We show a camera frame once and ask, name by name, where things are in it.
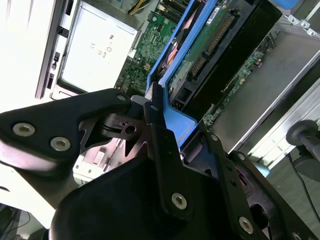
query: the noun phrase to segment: yellow wire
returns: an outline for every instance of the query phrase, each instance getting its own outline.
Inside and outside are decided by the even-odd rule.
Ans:
[[[139,8],[143,2],[144,2],[144,0],[139,0],[138,4],[135,6],[135,8],[132,10],[132,12],[130,12],[130,15],[135,14],[139,10]]]

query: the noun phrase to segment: white label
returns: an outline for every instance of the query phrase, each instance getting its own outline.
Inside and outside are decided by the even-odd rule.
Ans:
[[[215,19],[216,15],[217,15],[217,13],[219,12],[219,10],[220,10],[220,7],[216,7],[213,10],[213,12],[212,12],[211,16],[209,17],[208,21],[206,21],[206,24],[210,25],[212,23],[212,21]]]

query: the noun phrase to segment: metal screw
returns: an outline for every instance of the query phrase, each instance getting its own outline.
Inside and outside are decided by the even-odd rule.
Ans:
[[[214,135],[214,134],[211,135],[211,138],[212,138],[213,140],[215,140],[215,141],[218,141],[218,140],[219,140],[218,137],[217,137],[216,135]]]
[[[175,192],[172,194],[171,201],[180,210],[187,208],[187,200],[181,193]]]
[[[300,237],[300,235],[299,235],[298,233],[296,233],[296,232],[293,232],[293,233],[292,233],[292,236],[293,236],[293,238],[294,238],[295,240],[302,240],[301,237]]]
[[[238,157],[239,157],[241,160],[246,160],[245,156],[243,156],[241,153],[238,153]]]
[[[125,101],[126,100],[126,98],[124,96],[122,96],[122,95],[117,95],[116,97],[118,99],[120,99],[121,101]]]
[[[151,105],[151,108],[152,108],[153,110],[158,111],[158,108],[157,108],[156,106]]]
[[[54,150],[58,152],[67,151],[71,147],[70,141],[62,136],[57,136],[52,139],[50,145]]]
[[[20,122],[13,126],[12,131],[18,136],[29,137],[36,132],[36,129],[29,123]]]
[[[306,33],[309,35],[309,36],[314,36],[316,33],[315,33],[315,31],[313,30],[313,29],[311,29],[311,28],[309,28],[307,31],[306,31]]]
[[[239,217],[239,224],[243,230],[245,230],[248,234],[254,233],[254,227],[252,226],[251,222],[246,219],[244,216]]]

